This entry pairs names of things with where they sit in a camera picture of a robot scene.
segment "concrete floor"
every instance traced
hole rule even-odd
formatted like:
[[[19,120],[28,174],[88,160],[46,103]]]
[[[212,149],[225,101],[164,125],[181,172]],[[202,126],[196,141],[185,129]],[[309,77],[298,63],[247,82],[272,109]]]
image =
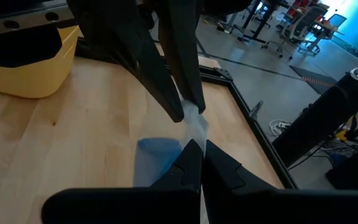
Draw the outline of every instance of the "concrete floor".
[[[238,16],[235,24],[243,25],[242,16]],[[260,39],[278,40],[275,26],[279,23],[274,17],[269,24],[270,29],[264,27],[259,35]],[[255,30],[259,23],[250,23],[250,29]],[[154,28],[151,34],[158,40],[158,30]],[[199,53],[203,49],[211,58],[216,59],[222,68],[233,76],[234,83],[250,107],[260,100],[264,105],[258,114],[258,121],[271,141],[269,122],[274,119],[294,121],[299,113],[314,102],[319,94],[289,67],[304,68],[306,70],[341,79],[346,72],[357,67],[358,58],[328,40],[319,43],[321,52],[315,56],[305,56],[291,46],[286,49],[293,51],[293,60],[288,61],[289,55],[279,58],[274,47],[262,50],[259,42],[240,42],[236,37],[241,33],[234,30],[232,34],[217,31],[215,26],[206,24],[200,19],[196,36],[201,44]],[[331,169],[326,158],[312,157],[302,165],[291,170],[291,174],[301,189],[332,189],[326,180],[325,173]]]

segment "plastic bag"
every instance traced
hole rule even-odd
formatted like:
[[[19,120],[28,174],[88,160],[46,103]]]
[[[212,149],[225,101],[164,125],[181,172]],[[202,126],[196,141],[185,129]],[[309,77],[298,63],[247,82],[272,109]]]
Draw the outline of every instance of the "plastic bag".
[[[148,109],[141,131],[145,138],[137,142],[134,187],[150,187],[170,168],[191,139],[198,143],[205,156],[209,124],[192,102],[182,101],[182,105],[185,118],[179,124],[166,119],[157,105]]]

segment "blue cloth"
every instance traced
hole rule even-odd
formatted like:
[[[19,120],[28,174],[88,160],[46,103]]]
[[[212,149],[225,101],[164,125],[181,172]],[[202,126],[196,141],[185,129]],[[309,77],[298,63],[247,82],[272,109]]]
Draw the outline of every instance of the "blue cloth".
[[[179,141],[148,138],[137,142],[134,187],[150,187],[171,167],[181,153]]]

